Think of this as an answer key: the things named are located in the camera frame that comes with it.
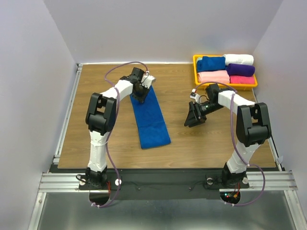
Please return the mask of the blue microfibre towel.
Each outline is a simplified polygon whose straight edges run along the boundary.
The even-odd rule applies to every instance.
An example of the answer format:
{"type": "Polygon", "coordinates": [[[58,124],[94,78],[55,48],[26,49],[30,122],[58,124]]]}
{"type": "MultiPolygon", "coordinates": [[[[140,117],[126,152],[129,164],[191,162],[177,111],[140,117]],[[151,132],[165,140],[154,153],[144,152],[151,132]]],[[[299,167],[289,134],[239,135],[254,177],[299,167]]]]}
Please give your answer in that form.
{"type": "Polygon", "coordinates": [[[225,70],[225,57],[202,56],[196,59],[197,72],[225,70]]]}

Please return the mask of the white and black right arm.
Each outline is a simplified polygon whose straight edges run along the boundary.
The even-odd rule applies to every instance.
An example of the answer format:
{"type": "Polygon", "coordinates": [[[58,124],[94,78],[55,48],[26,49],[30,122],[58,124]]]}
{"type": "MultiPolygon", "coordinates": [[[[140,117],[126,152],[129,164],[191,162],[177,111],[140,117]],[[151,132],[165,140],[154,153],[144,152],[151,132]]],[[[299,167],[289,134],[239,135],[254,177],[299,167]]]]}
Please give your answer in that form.
{"type": "Polygon", "coordinates": [[[246,169],[254,152],[272,135],[268,107],[265,103],[255,103],[237,94],[229,85],[220,88],[220,83],[210,81],[205,89],[207,100],[201,102],[197,89],[192,89],[189,112],[184,125],[195,127],[205,123],[207,115],[221,108],[230,110],[231,139],[234,152],[225,163],[221,183],[231,187],[243,181],[246,169]]]}

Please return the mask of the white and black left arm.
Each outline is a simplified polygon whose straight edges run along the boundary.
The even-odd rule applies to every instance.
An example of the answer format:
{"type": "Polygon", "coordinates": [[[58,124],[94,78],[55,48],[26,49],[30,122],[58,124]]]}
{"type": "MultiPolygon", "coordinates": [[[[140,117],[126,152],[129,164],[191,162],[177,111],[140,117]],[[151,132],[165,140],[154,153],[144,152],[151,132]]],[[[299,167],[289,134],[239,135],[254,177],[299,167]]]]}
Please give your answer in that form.
{"type": "Polygon", "coordinates": [[[120,101],[131,95],[143,103],[154,82],[155,77],[149,71],[134,67],[130,75],[121,77],[108,90],[91,95],[85,118],[90,134],[90,158],[85,180],[95,188],[106,185],[107,142],[116,123],[120,101]]]}

